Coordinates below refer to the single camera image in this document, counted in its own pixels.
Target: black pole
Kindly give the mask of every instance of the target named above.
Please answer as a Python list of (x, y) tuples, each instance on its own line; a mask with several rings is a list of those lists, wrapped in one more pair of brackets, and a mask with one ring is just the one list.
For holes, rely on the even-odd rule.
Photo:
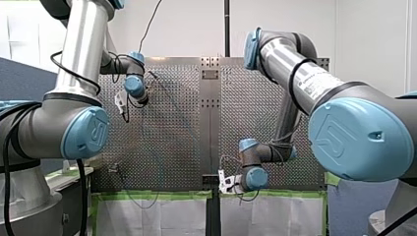
[(230, 0), (224, 0), (224, 46), (225, 57), (230, 57)]

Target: white wall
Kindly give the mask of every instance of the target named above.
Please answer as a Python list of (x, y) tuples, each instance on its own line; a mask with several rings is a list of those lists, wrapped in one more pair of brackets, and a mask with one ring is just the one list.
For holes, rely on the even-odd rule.
[[(139, 47), (157, 0), (129, 0), (110, 23), (119, 52)], [(335, 0), (232, 0), (231, 56), (243, 56), (246, 34), (256, 27), (303, 32), (321, 57), (334, 58)], [(163, 1), (144, 44), (146, 56), (224, 55), (223, 0)]]
[(408, 5), (412, 0), (337, 0), (335, 73), (389, 95), (408, 90)]
[(409, 0), (408, 87), (417, 90), (417, 2)]
[[(109, 29), (118, 52), (139, 49), (157, 0), (128, 0)], [(147, 39), (145, 56), (216, 56), (223, 48), (221, 0), (162, 1)]]
[(0, 57), (56, 72), (49, 56), (62, 50), (65, 33), (38, 1), (0, 1)]

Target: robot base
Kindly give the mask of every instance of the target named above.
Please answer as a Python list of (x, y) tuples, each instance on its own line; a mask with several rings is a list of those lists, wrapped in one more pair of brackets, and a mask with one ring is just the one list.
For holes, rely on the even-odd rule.
[[(62, 236), (62, 215), (62, 196), (53, 193), (44, 206), (13, 218), (12, 228), (16, 236)], [(7, 236), (4, 221), (0, 222), (0, 236)]]
[[(417, 206), (417, 187), (408, 185), (399, 180), (398, 185), (386, 210), (374, 212), (368, 221), (368, 236), (376, 236), (387, 226)], [(398, 228), (394, 229), (389, 236), (417, 235), (417, 216), (413, 216)]]

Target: blue joint cap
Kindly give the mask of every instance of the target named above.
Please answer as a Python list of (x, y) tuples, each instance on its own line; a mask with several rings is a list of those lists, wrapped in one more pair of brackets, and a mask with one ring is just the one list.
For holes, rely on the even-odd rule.
[(87, 159), (101, 152), (108, 136), (108, 116), (100, 107), (86, 108), (68, 126), (61, 143), (66, 159)]
[(288, 161), (297, 158), (297, 155), (298, 155), (297, 147), (292, 147), (291, 154), (289, 155)]
[(0, 101), (0, 111), (5, 110), (7, 108), (26, 103), (31, 102), (29, 100), (7, 100), (7, 101)]
[(239, 152), (245, 151), (248, 148), (258, 145), (259, 142), (255, 139), (245, 139), (239, 142)]
[(142, 53), (137, 51), (132, 51), (129, 53), (129, 56), (135, 58), (136, 60), (140, 61), (142, 64), (145, 64), (145, 57)]
[(125, 90), (130, 96), (140, 98), (145, 94), (146, 88), (139, 76), (130, 75), (125, 81)]
[(125, 7), (125, 0), (110, 0), (111, 5), (117, 10)]
[(257, 70), (257, 57), (260, 44), (261, 28), (249, 32), (245, 42), (244, 66), (248, 70)]
[(268, 187), (268, 174), (261, 167), (254, 167), (246, 174), (246, 185), (250, 191), (265, 189)]
[(319, 163), (347, 180), (399, 178), (414, 160), (413, 141), (402, 121), (361, 98), (337, 98), (317, 108), (310, 118), (309, 140)]

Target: pegboard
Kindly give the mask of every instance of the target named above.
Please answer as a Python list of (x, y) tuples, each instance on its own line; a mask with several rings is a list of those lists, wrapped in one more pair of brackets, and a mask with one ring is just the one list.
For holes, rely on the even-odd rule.
[[(203, 188), (202, 175), (216, 173), (219, 157), (237, 156), (239, 140), (268, 142), (284, 90), (241, 58), (147, 58), (149, 105), (130, 107), (126, 124), (113, 104), (116, 84), (101, 76), (100, 100), (110, 116), (102, 164), (92, 175), (93, 192), (125, 190), (190, 191)], [(326, 59), (319, 64), (328, 64)], [(296, 133), (298, 158), (284, 166), (266, 164), (270, 187), (319, 190), (324, 170), (311, 153), (307, 119)], [(223, 163), (234, 174), (234, 163)]]
[(99, 99), (110, 130), (101, 168), (92, 176), (94, 192), (202, 188), (199, 65), (199, 58), (147, 59), (147, 71), (159, 79), (146, 73), (149, 104), (130, 105), (128, 124), (113, 103), (125, 78), (113, 84), (111, 76), (101, 76)]

